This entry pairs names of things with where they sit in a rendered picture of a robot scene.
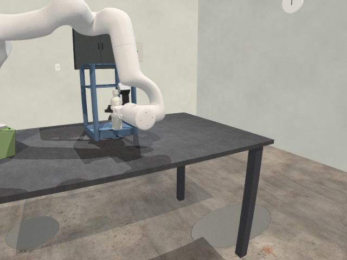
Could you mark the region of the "white ceramic bottle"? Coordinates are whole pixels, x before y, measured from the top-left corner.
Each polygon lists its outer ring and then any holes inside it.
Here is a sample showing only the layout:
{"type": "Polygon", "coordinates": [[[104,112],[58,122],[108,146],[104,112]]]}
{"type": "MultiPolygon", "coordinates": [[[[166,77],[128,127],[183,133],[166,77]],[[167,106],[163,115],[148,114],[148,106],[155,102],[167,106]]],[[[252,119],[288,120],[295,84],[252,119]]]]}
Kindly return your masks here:
{"type": "MultiPolygon", "coordinates": [[[[121,105],[121,98],[118,97],[118,90],[113,90],[113,98],[111,98],[111,106],[121,105]]],[[[123,120],[112,117],[112,129],[123,129],[123,120]]]]}

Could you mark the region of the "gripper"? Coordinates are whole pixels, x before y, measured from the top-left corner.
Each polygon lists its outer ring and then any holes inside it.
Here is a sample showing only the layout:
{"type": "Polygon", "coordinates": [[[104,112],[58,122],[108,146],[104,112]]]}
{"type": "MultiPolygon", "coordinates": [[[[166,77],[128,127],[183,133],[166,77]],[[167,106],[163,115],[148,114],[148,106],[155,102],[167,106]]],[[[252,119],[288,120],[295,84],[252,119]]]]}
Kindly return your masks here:
{"type": "Polygon", "coordinates": [[[111,113],[112,117],[121,119],[120,114],[122,106],[123,104],[117,106],[108,105],[107,109],[105,109],[105,113],[111,113]]]}

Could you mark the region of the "blue shelving unit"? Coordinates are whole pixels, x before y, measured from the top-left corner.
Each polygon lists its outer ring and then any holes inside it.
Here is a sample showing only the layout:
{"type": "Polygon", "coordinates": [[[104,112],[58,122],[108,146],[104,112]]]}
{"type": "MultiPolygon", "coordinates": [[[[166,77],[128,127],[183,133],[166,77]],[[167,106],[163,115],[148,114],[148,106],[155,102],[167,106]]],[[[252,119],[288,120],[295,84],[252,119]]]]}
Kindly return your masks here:
{"type": "MultiPolygon", "coordinates": [[[[83,123],[85,132],[88,133],[95,141],[106,138],[122,138],[122,135],[138,134],[137,127],[130,125],[123,121],[123,129],[112,129],[112,122],[99,123],[98,120],[98,105],[97,105],[97,90],[96,88],[108,88],[115,87],[120,83],[118,78],[117,68],[115,66],[115,84],[107,84],[102,87],[97,87],[95,80],[95,66],[108,67],[115,65],[115,63],[89,63],[79,66],[80,70],[80,86],[81,86],[81,99],[82,99],[82,112],[83,112],[83,123]],[[93,64],[93,65],[90,65],[93,64]],[[89,67],[90,85],[85,86],[85,71],[84,67],[89,67]],[[87,114],[87,101],[86,101],[86,88],[91,89],[91,100],[92,100],[92,114],[93,114],[93,125],[88,125],[88,114],[87,114]]],[[[131,103],[137,104],[136,99],[136,87],[131,87],[131,103]]]]}

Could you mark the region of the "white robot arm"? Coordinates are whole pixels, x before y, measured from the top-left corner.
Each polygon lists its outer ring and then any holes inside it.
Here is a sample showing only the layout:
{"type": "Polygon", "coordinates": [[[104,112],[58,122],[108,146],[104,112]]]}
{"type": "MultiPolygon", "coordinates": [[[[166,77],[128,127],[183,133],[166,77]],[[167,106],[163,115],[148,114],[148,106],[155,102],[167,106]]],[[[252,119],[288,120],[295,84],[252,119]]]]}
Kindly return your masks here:
{"type": "Polygon", "coordinates": [[[150,129],[165,117],[162,94],[157,85],[141,73],[132,23],[116,8],[91,12],[84,0],[52,0],[42,9],[22,14],[0,14],[0,68],[11,53],[12,41],[30,40],[50,35],[55,29],[70,25],[87,36],[109,34],[120,83],[123,106],[120,118],[142,130],[150,129]],[[129,102],[131,87],[143,90],[150,104],[129,102]]]}

